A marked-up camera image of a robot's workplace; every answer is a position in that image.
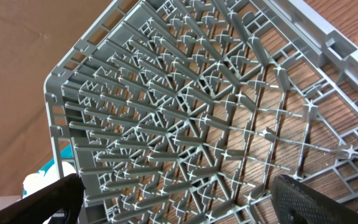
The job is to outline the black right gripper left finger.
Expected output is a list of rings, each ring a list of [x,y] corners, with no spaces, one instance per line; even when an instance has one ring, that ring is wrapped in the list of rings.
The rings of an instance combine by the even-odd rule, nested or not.
[[[62,223],[76,223],[84,191],[81,177],[70,174],[0,210],[0,224],[43,223],[59,210]]]

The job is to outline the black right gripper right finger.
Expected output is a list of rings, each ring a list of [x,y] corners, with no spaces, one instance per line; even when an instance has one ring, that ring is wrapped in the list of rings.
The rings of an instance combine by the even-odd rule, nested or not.
[[[358,223],[358,213],[288,175],[274,178],[272,205],[281,224]]]

